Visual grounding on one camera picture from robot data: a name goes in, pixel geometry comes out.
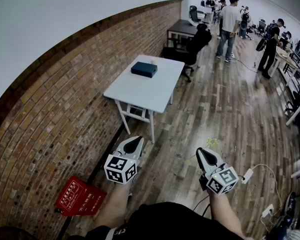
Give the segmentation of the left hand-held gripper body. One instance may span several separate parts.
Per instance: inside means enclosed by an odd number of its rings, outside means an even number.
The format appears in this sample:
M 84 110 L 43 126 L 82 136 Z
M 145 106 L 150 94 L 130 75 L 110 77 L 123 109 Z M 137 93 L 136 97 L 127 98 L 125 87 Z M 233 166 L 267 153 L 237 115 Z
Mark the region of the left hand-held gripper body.
M 109 154 L 104 165 L 106 178 L 119 184 L 133 181 L 139 166 L 136 154 L 136 152 L 120 152 L 117 149 L 113 154 Z

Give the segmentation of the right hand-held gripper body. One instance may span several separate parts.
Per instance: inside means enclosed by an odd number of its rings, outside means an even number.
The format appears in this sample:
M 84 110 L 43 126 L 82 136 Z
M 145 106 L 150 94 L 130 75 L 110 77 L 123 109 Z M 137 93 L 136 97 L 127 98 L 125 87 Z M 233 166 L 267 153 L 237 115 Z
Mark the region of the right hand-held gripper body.
M 205 166 L 205 170 L 199 178 L 201 188 L 203 191 L 210 189 L 216 195 L 229 192 L 239 180 L 234 168 L 225 162 L 221 166 Z

